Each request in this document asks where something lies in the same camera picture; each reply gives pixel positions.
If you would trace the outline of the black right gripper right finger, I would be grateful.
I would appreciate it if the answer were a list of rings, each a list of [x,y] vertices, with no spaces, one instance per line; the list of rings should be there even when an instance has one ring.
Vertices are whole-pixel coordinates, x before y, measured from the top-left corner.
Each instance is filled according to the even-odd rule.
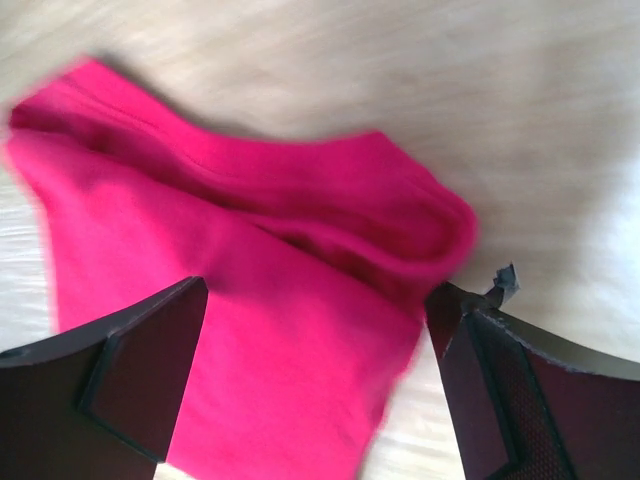
[[[500,269],[485,294],[452,283],[426,299],[469,479],[635,479],[639,366],[506,314],[519,288]]]

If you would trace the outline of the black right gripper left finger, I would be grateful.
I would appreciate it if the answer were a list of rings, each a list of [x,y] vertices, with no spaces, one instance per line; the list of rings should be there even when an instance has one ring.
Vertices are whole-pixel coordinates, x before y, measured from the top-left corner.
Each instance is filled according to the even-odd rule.
[[[167,458],[207,295],[202,278],[186,278],[2,352],[2,478],[153,478]]]

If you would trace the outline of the magenta red t shirt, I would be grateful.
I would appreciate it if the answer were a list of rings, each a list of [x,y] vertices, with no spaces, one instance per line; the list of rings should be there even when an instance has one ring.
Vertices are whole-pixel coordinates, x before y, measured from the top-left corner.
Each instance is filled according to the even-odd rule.
[[[471,207],[379,132],[315,143],[196,127],[96,60],[10,110],[61,331],[185,277],[207,311],[169,452],[198,479],[352,479]]]

